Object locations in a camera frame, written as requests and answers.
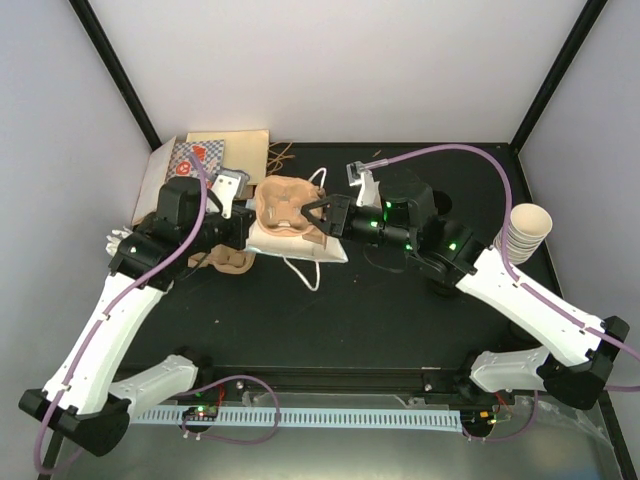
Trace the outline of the single cardboard cup carrier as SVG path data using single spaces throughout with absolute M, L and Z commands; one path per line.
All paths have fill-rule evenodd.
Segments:
M 256 222 L 268 235 L 308 235 L 316 227 L 302 214 L 302 207 L 325 197 L 325 190 L 308 180 L 272 175 L 255 190 Z

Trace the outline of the light blue paper bag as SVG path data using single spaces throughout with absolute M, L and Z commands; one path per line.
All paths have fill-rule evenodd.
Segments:
M 328 170 L 321 167 L 305 180 L 324 189 L 327 173 Z M 254 197 L 248 203 L 255 210 Z M 250 227 L 246 249 L 256 254 L 281 258 L 313 292 L 320 286 L 322 263 L 344 264 L 348 261 L 340 241 L 317 229 L 303 236 L 276 237 L 262 231 L 256 219 Z

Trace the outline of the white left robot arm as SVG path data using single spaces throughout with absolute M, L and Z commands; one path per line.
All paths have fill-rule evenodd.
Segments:
M 212 183 L 192 177 L 165 183 L 154 211 L 117 245 L 98 304 L 67 359 L 44 387 L 24 392 L 20 409 L 103 456 L 132 419 L 159 403 L 184 392 L 207 397 L 215 376 L 207 358 L 188 348 L 126 380 L 114 376 L 143 321 L 191 256 L 218 245 L 245 248 L 255 213 L 235 204 L 242 189 L 231 171 Z

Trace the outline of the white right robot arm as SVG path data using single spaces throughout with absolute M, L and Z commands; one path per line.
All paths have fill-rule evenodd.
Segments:
M 629 332 L 624 320 L 584 312 L 512 267 L 470 228 L 440 215 L 432 188 L 413 173 L 379 185 L 377 194 L 378 206 L 331 194 L 300 211 L 330 237 L 402 251 L 408 266 L 434 284 L 486 303 L 540 344 L 480 353 L 454 379 L 461 400 L 536 390 L 576 409 L 594 406 Z

